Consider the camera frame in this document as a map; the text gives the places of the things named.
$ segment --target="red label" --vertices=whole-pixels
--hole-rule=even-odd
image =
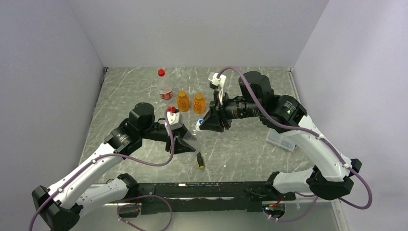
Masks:
[[[173,92],[172,91],[169,92],[169,93],[166,93],[166,94],[160,94],[160,98],[162,98],[164,100],[169,100],[169,99],[171,99],[171,97],[173,97]]]

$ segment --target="yellow bottle cap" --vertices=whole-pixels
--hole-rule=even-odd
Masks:
[[[179,95],[179,97],[184,97],[184,96],[186,96],[186,92],[181,90],[181,91],[178,92],[178,95]]]
[[[197,94],[195,94],[195,99],[196,99],[196,100],[202,100],[203,98],[204,98],[204,96],[203,96],[202,93],[197,93]]]

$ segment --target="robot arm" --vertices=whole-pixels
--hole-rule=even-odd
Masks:
[[[40,212],[51,230],[70,230],[78,222],[80,216],[95,208],[115,200],[137,196],[139,184],[129,174],[121,174],[117,179],[98,188],[90,189],[89,187],[106,171],[122,162],[123,156],[129,156],[140,148],[143,139],[166,142],[166,151],[170,152],[171,142],[168,131],[171,129],[175,139],[174,154],[195,151],[182,140],[188,130],[183,124],[181,114],[175,108],[169,110],[166,114],[169,124],[160,124],[154,121],[154,108],[151,104],[137,104],[130,111],[129,117],[111,131],[87,160],[57,183],[48,188],[38,186],[32,192],[36,209],[56,193]],[[122,156],[112,155],[98,158],[105,154],[121,154]],[[164,164],[150,163],[150,165],[162,166]],[[73,180],[63,188],[63,185],[71,178]]]
[[[275,121],[292,127],[310,129],[319,136],[314,137],[301,130],[283,129],[271,123],[258,109],[242,78],[238,80],[242,96],[230,99],[228,94],[223,91],[222,84],[220,84],[222,80],[225,81],[225,76],[221,75],[217,80],[217,74],[210,76],[210,87],[215,90],[214,100],[210,103],[209,111],[204,116],[200,129],[223,132],[231,127],[233,119],[259,117],[264,125],[275,129],[282,136],[292,140],[315,163],[313,168],[305,171],[294,173],[274,172],[267,180],[266,187],[279,193],[313,192],[326,200],[333,200],[349,194],[354,184],[350,179],[352,173],[340,162],[333,151],[322,142],[321,138],[324,136],[306,113],[306,109],[291,96],[275,95],[267,76],[263,76],[256,71],[245,73],[244,76],[256,98]],[[353,170],[359,171],[361,162],[358,159],[349,159],[342,154],[340,155]]]

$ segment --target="orange bottle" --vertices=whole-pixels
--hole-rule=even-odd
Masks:
[[[205,111],[205,99],[202,93],[195,94],[193,100],[194,111],[198,114],[201,114]]]
[[[181,90],[178,92],[177,96],[177,106],[179,107],[178,109],[182,112],[186,112],[190,108],[190,100],[189,97],[187,96],[186,92]]]

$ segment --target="white enclosure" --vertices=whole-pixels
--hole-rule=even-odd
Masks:
[[[293,66],[328,0],[69,0],[104,66]]]
[[[404,0],[1,1],[0,230],[26,230],[31,191],[78,164],[103,66],[224,65],[294,67],[314,123],[372,187],[368,210],[343,206],[350,229],[405,230],[407,22]]]

